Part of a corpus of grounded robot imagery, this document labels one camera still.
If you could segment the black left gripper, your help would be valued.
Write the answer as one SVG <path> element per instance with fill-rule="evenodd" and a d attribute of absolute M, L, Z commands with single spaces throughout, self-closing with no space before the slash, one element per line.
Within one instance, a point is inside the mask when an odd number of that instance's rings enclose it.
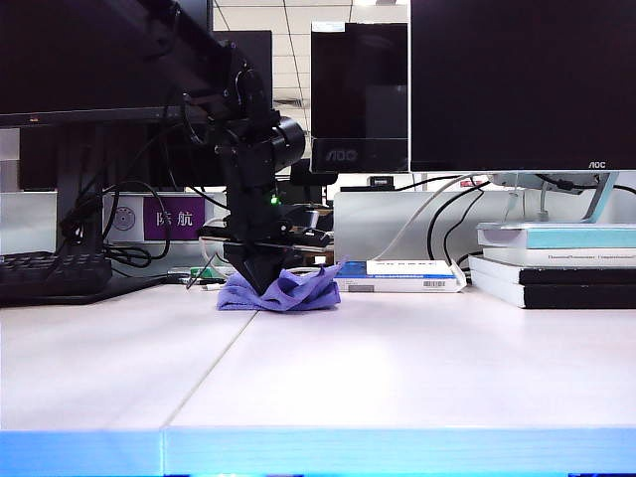
<path fill-rule="evenodd" d="M 217 154 L 227 185 L 229 227 L 234 239 L 261 241 L 274 234 L 279 219 L 274 195 L 274 169 L 271 147 L 255 145 L 218 145 Z M 225 259 L 245 278 L 257 295 L 262 295 L 279 276 L 286 258 L 280 247 L 225 243 Z"/>

